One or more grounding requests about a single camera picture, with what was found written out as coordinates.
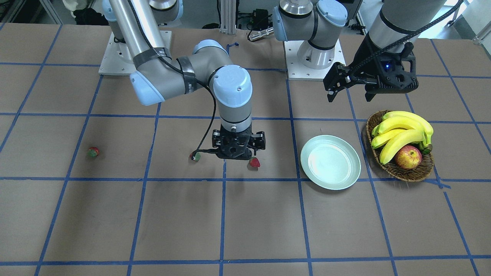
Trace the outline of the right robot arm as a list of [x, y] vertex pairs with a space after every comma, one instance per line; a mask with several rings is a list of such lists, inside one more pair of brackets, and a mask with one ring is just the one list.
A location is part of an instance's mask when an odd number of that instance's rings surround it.
[[221, 127], [214, 130], [212, 148], [193, 151], [221, 159], [255, 161], [258, 150], [265, 150], [265, 133], [252, 131], [253, 86], [249, 72], [232, 63], [218, 42], [199, 42], [192, 55], [172, 58], [164, 42], [156, 15], [163, 22], [182, 16], [180, 0], [104, 0], [104, 16], [115, 40], [128, 48], [135, 72], [130, 82], [142, 105], [153, 105], [204, 88], [211, 94], [214, 111], [219, 111]]

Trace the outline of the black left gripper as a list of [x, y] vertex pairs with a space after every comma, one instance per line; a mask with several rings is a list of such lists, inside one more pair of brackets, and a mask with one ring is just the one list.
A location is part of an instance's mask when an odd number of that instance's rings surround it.
[[372, 101], [377, 94], [409, 93], [419, 87], [412, 42], [406, 43], [395, 53], [381, 53], [354, 71], [356, 65], [379, 49], [370, 36], [367, 36], [358, 48], [351, 67], [340, 62], [332, 64], [323, 79], [328, 102], [333, 102], [339, 91], [348, 89], [355, 83], [365, 85], [364, 96], [367, 102]]

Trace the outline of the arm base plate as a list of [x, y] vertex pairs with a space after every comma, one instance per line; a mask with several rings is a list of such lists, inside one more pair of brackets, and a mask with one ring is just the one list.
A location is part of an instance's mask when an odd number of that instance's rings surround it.
[[160, 30], [160, 44], [153, 46], [153, 51], [145, 42], [139, 31], [132, 32], [127, 43], [115, 40], [115, 36], [109, 37], [106, 50], [101, 60], [99, 74], [104, 76], [129, 76], [135, 71], [142, 69], [149, 61], [157, 61], [159, 56], [164, 55], [170, 48], [172, 32]]
[[305, 41], [285, 41], [285, 61], [290, 81], [322, 81], [335, 62], [345, 64], [340, 41], [328, 50]]

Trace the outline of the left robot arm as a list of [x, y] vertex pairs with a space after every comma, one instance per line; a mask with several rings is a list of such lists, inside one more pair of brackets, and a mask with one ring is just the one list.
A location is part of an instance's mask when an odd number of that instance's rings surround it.
[[302, 41], [298, 58], [312, 69], [329, 68], [323, 79], [329, 102], [354, 85], [365, 86], [366, 101], [377, 94], [409, 93], [419, 87], [414, 41], [434, 26], [444, 0], [386, 0], [351, 64], [319, 61], [331, 57], [348, 11], [336, 0], [281, 0], [272, 13], [279, 41]]

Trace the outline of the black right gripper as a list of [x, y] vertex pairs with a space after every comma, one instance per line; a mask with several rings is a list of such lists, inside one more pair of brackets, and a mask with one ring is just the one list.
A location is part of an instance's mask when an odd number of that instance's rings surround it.
[[221, 159], [249, 159], [258, 164], [257, 151], [265, 150], [265, 132], [253, 133], [251, 128], [241, 132], [214, 130], [212, 149], [197, 149], [195, 152], [214, 154]]

